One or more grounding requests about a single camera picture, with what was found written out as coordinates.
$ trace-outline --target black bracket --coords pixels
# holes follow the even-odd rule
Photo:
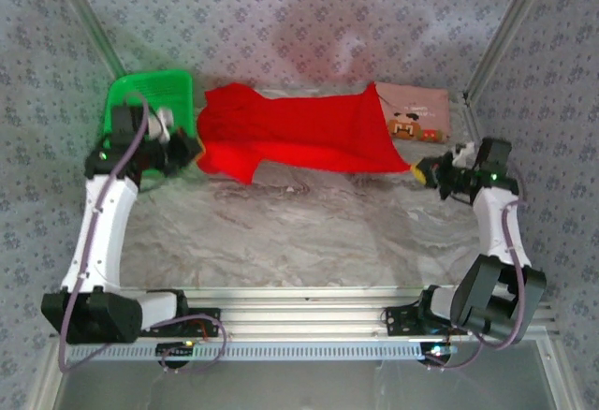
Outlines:
[[[451,322],[431,312],[432,292],[437,286],[430,286],[414,304],[385,309],[385,325],[389,337],[402,336],[442,336],[465,334],[452,327]]]
[[[221,319],[221,309],[190,307],[189,315],[204,314],[214,319]],[[216,338],[218,326],[204,319],[192,319],[162,328],[144,330],[139,337],[153,338]]]
[[[220,321],[221,309],[206,307],[188,307],[187,298],[183,290],[174,288],[150,290],[148,293],[169,292],[177,295],[177,312],[175,317],[204,314]],[[164,326],[162,328],[144,330],[139,337],[154,338],[216,338],[218,326],[204,319],[192,319],[182,323]]]

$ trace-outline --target green plastic basket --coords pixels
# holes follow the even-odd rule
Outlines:
[[[171,109],[174,127],[182,128],[190,137],[196,135],[194,87],[191,75],[183,70],[161,70],[124,76],[111,85],[106,99],[103,136],[112,131],[112,106],[123,104],[126,95],[133,91],[144,95],[154,110],[160,107]],[[130,97],[127,98],[127,103],[140,105],[141,101]],[[156,173],[155,170],[149,170],[144,172],[144,176],[154,177]]]

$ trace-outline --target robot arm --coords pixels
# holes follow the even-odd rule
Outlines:
[[[438,188],[441,199],[453,194],[470,197],[478,220],[481,253],[457,288],[431,286],[425,290],[420,314],[435,323],[500,340],[517,329],[515,343],[526,332],[547,280],[543,272],[532,268],[522,247],[518,183],[506,174],[510,150],[511,145],[504,140],[485,138],[472,168],[465,167],[464,159],[474,152],[474,145],[458,145],[441,157],[423,159],[415,174],[426,186]],[[514,265],[514,255],[518,266]],[[524,277],[522,290],[516,268]],[[521,305],[523,318],[518,322]]]
[[[182,130],[169,134],[172,114],[169,110],[159,110],[149,118],[145,140],[122,172],[110,182],[99,211],[96,203],[100,191],[138,131],[141,108],[115,107],[111,117],[112,134],[92,150],[85,162],[86,204],[75,255],[61,291],[44,295],[41,306],[42,314],[60,332],[66,304],[71,294],[77,295],[67,332],[67,341],[71,344],[132,343],[142,330],[178,316],[179,311],[181,294],[174,290],[151,292],[136,298],[123,296],[119,284],[121,253],[142,171],[154,168],[166,176],[173,175],[203,149]],[[88,240],[95,213],[94,236]],[[89,244],[88,264],[81,273],[86,244]]]

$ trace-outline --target patterned wallpaper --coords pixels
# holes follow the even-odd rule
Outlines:
[[[465,88],[509,0],[89,0],[125,67],[320,85]]]
[[[536,0],[476,108],[515,142],[524,241],[549,279],[571,361],[599,408],[599,0]]]
[[[0,0],[0,409],[22,408],[72,257],[110,78],[65,0]]]

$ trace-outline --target marble surface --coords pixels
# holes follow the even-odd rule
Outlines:
[[[451,143],[468,139],[462,112],[452,104]],[[398,141],[397,148],[411,162],[448,146]],[[442,202],[410,173],[342,175],[265,163],[246,186],[192,166],[140,195],[127,226],[121,283],[448,285],[477,253],[472,209]]]

